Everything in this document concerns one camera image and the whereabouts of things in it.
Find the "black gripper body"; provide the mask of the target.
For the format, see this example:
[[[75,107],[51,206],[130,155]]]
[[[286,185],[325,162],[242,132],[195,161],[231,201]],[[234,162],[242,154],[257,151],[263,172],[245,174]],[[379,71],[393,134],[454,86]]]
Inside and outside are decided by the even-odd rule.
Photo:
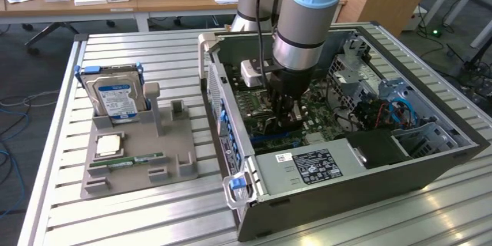
[[[299,100],[309,90],[313,81],[314,69],[282,69],[271,74],[270,86],[275,99]]]

